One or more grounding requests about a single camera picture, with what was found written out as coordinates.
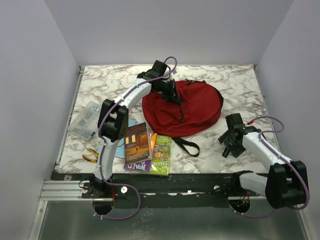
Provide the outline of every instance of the white marble surface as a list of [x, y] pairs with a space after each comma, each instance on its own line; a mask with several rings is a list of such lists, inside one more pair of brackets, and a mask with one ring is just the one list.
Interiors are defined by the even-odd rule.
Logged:
[[[150, 69], [150, 65], [120, 65], [120, 66], [87, 66], [79, 88], [72, 120], [89, 101], [101, 104], [105, 99], [114, 99], [135, 81], [137, 74]], [[257, 116], [266, 115], [265, 104], [258, 82], [251, 65], [243, 66], [178, 66], [173, 78], [178, 80], [205, 80], [216, 87], [224, 97], [224, 105], [219, 121], [205, 131], [186, 137], [200, 147], [199, 157], [189, 156], [174, 142], [172, 143], [170, 173], [232, 173], [242, 170], [252, 170], [264, 173], [266, 169], [248, 151], [238, 158], [222, 157], [224, 146], [218, 142], [218, 137], [227, 130], [225, 117], [232, 113], [241, 113], [243, 121], [249, 121]], [[145, 122], [142, 112], [142, 102], [130, 111], [129, 117], [138, 123]], [[262, 130], [270, 129], [269, 120], [262, 119], [254, 126]], [[273, 135], [266, 136], [272, 145], [276, 146]], [[59, 165], [59, 173], [92, 173], [95, 163], [82, 158], [86, 148], [97, 149], [99, 138], [95, 135], [86, 141], [68, 132], [64, 150]], [[132, 173], [123, 169], [124, 159], [115, 158], [114, 173]]]

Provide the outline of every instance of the book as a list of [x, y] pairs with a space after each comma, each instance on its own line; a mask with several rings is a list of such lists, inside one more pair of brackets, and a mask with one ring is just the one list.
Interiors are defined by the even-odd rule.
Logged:
[[149, 174], [169, 175], [171, 137], [157, 135]]
[[[149, 133], [151, 156], [153, 155], [153, 152], [154, 152], [156, 139], [157, 139], [156, 133]], [[149, 172], [151, 168], [151, 163], [152, 163], [152, 160], [141, 161], [141, 162], [132, 163], [132, 164], [125, 164], [123, 168], [126, 170]]]
[[[134, 125], [136, 125], [137, 121], [133, 120], [133, 119], [129, 119], [128, 121], [128, 126], [132, 127]], [[125, 158], [125, 138], [122, 138], [119, 141], [118, 147], [115, 150], [115, 155], [116, 158], [121, 158], [124, 159]]]
[[130, 126], [124, 135], [124, 164], [152, 159], [149, 134], [145, 122]]

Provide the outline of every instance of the gray wall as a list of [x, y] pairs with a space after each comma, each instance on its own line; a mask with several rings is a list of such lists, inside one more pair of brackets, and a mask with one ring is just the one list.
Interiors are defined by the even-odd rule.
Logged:
[[0, 239], [28, 239], [79, 68], [42, 0], [0, 2]]
[[286, 126], [277, 135], [280, 147], [307, 166], [315, 226], [320, 226], [319, 13], [319, 0], [295, 0], [257, 66], [269, 113]]
[[257, 64], [293, 0], [45, 0], [81, 65]]

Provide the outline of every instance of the drawstring bag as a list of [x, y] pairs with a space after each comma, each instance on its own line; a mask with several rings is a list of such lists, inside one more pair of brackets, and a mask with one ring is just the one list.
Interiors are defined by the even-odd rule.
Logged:
[[164, 101], [162, 96], [151, 92], [142, 98], [143, 115], [154, 133], [172, 137], [188, 154], [186, 146], [194, 147], [197, 157], [199, 146], [181, 137], [191, 136], [214, 125], [220, 115], [224, 98], [205, 81], [181, 80], [175, 82], [181, 104]]

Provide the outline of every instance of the plastic container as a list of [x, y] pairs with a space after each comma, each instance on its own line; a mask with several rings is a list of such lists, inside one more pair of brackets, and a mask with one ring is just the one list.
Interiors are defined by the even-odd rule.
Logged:
[[100, 110], [100, 104], [90, 101], [71, 122], [68, 130], [85, 140], [89, 140], [98, 132]]

